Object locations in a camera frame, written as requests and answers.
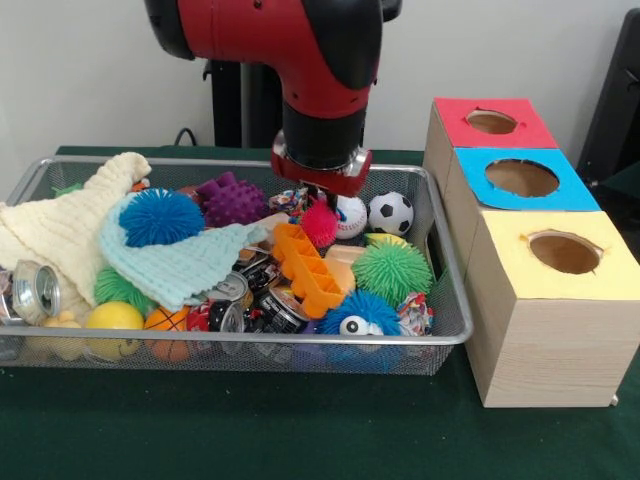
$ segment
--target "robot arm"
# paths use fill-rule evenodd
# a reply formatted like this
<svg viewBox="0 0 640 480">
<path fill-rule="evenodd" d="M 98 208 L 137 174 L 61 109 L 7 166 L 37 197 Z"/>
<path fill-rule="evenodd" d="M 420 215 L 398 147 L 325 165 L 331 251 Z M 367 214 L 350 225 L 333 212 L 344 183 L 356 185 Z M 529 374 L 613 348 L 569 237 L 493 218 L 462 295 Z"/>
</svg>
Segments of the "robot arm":
<svg viewBox="0 0 640 480">
<path fill-rule="evenodd" d="M 145 0 L 170 54 L 273 67 L 282 80 L 276 173 L 353 196 L 371 153 L 359 147 L 383 20 L 402 0 Z"/>
</svg>

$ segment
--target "blue spiky ball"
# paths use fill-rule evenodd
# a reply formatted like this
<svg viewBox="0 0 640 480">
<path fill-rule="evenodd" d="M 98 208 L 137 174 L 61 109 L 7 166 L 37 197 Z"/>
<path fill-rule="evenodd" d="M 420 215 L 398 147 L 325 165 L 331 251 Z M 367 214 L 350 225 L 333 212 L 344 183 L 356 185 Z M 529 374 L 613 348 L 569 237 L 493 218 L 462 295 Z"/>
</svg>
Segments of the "blue spiky ball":
<svg viewBox="0 0 640 480">
<path fill-rule="evenodd" d="M 337 309 L 327 312 L 318 324 L 318 332 L 337 335 L 342 321 L 353 316 L 376 325 L 384 335 L 402 333 L 393 308 L 382 297 L 362 290 L 352 293 Z M 349 373 L 386 373 L 404 356 L 404 349 L 397 345 L 335 344 L 325 345 L 324 350 L 336 371 Z"/>
<path fill-rule="evenodd" d="M 351 316 L 361 317 L 380 327 L 384 335 L 400 335 L 398 315 L 389 304 L 378 295 L 356 290 L 347 296 L 335 310 L 329 310 L 318 324 L 318 331 L 327 335 L 339 335 L 340 324 Z"/>
<path fill-rule="evenodd" d="M 150 188 L 136 194 L 120 213 L 128 247 L 170 245 L 204 230 L 198 206 L 186 195 Z"/>
</svg>

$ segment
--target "metal basket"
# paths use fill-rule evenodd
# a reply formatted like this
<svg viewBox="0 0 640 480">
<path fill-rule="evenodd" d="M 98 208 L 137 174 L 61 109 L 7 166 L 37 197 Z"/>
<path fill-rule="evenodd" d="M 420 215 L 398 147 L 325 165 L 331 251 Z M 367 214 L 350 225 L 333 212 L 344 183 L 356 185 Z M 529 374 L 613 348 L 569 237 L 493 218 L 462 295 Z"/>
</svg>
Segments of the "metal basket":
<svg viewBox="0 0 640 480">
<path fill-rule="evenodd" d="M 54 157 L 35 163 L 11 194 L 13 205 L 51 198 L 53 188 L 85 182 L 106 158 Z M 278 178 L 267 162 L 217 160 L 150 161 L 151 184 L 165 188 L 197 185 L 232 170 L 262 188 L 267 196 L 294 185 Z M 432 177 L 412 166 L 375 165 L 361 198 L 369 202 L 387 191 L 402 192 L 415 208 L 407 240 L 427 256 L 436 275 L 429 296 L 436 312 L 430 337 L 345 337 L 251 333 L 158 332 L 63 328 L 0 328 L 0 365 L 76 368 L 340 372 L 433 375 L 456 344 L 472 332 L 471 315 L 458 273 L 453 246 Z M 99 358 L 89 345 L 139 344 L 118 361 Z M 79 358 L 67 361 L 61 357 Z"/>
</svg>

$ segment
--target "baseball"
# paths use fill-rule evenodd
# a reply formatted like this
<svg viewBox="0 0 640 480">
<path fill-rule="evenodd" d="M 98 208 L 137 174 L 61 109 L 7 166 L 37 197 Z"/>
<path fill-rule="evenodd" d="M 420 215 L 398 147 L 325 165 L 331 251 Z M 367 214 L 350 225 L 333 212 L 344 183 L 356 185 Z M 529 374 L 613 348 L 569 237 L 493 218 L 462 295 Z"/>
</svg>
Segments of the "baseball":
<svg viewBox="0 0 640 480">
<path fill-rule="evenodd" d="M 346 217 L 344 222 L 338 222 L 338 240 L 357 237 L 367 226 L 367 207 L 358 197 L 338 196 L 338 210 Z"/>
</svg>

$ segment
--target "wooden box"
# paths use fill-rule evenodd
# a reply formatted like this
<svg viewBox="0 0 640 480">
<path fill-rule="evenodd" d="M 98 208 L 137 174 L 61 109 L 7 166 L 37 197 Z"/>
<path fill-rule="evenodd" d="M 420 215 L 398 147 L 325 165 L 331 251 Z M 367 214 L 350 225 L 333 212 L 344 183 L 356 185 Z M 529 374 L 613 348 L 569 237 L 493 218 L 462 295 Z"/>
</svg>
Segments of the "wooden box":
<svg viewBox="0 0 640 480">
<path fill-rule="evenodd" d="M 560 150 L 455 148 L 454 152 L 444 205 L 463 276 L 484 210 L 600 210 Z"/>
<path fill-rule="evenodd" d="M 466 288 L 486 407 L 604 407 L 640 341 L 640 267 L 604 212 L 484 211 Z"/>
<path fill-rule="evenodd" d="M 423 167 L 444 197 L 454 148 L 558 148 L 527 99 L 436 98 Z"/>
</svg>

